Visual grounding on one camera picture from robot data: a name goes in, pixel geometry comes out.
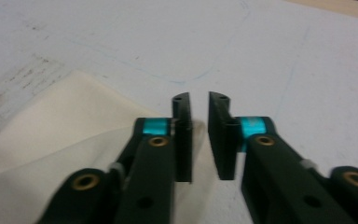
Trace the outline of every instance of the white table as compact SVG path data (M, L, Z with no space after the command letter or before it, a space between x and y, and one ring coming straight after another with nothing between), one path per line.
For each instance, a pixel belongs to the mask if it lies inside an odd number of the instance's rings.
M322 174L358 167L358 18L269 0L0 0L0 127L73 70L167 117L189 91L206 121L221 92ZM239 183L219 182L204 223L249 219Z

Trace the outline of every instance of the table surface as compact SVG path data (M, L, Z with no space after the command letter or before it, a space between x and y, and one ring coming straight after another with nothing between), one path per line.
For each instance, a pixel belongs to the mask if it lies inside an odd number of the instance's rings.
M234 116L269 116L322 174L358 167L358 18L285 1L2 1L0 127L81 70L161 115L208 91ZM243 223L239 181L219 182L204 223Z

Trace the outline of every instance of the white tabletop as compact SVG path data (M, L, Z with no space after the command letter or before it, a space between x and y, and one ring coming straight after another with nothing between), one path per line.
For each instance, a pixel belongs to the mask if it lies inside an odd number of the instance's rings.
M73 70L166 117L189 91L206 121L221 92L322 174L358 167L358 18L269 0L0 0L0 127ZM239 183L217 186L205 223L247 220Z

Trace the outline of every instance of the folded cloth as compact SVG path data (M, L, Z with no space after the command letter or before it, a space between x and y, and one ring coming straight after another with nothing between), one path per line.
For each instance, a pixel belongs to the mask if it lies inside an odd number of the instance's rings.
M135 119L157 116L81 72L37 95L0 131L0 223L35 223L68 175L107 170ZM175 223L201 221L215 180L199 126L194 183L176 184Z

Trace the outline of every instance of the white cloth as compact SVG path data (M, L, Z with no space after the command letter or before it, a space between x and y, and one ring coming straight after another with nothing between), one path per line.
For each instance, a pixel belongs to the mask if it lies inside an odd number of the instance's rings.
M35 223L68 175L106 170L135 119L157 115L81 72L40 93L0 131L0 223ZM195 133L194 183L176 184L175 223L200 222L215 180L204 127Z

